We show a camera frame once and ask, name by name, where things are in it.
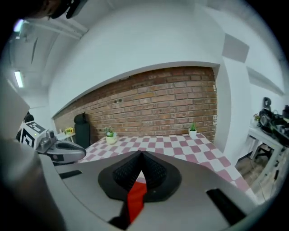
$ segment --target white desk with equipment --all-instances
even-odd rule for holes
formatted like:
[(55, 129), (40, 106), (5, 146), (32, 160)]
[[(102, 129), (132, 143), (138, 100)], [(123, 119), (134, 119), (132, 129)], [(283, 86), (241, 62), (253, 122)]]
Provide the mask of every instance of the white desk with equipment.
[(251, 185), (251, 188), (254, 188), (259, 182), (270, 173), (270, 171), (273, 169), (273, 166), (276, 164), (277, 158), (281, 153), (281, 150), (283, 148), (283, 145), (280, 144), (277, 140), (273, 139), (269, 135), (265, 134), (261, 131), (260, 128), (249, 128), (249, 135), (255, 138), (254, 144), (253, 144), (253, 151), (250, 156), (251, 159), (254, 159), (256, 157), (256, 152), (258, 149), (258, 143), (261, 141), (262, 143), (268, 145), (270, 148), (272, 148), (274, 151), (272, 153), (272, 156), (270, 157), (268, 163), (266, 164), (265, 168), (261, 172), (261, 174), (257, 177), (257, 179), (254, 181), (254, 183)]
[(65, 140), (65, 139), (70, 138), (71, 142), (74, 143), (73, 138), (72, 138), (74, 135), (75, 133), (65, 134), (64, 132), (61, 132), (57, 134), (56, 137), (57, 137), (57, 140)]

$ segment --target ceiling light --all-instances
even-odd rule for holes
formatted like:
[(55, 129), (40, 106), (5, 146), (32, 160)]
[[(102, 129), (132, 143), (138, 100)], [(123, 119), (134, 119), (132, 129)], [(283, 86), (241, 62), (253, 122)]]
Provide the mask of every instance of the ceiling light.
[(19, 20), (15, 23), (13, 30), (14, 30), (15, 32), (20, 32), (20, 31), (21, 31), (21, 27), (22, 27), (22, 25), (23, 25), (23, 22), (24, 22), (23, 19), (19, 19)]
[(19, 86), (20, 88), (23, 88), (23, 82), (22, 82), (22, 78), (21, 78), (21, 73), (20, 73), (20, 71), (15, 71), (14, 74), (15, 74), (16, 81), (17, 81), (17, 83), (18, 83), (18, 86)]

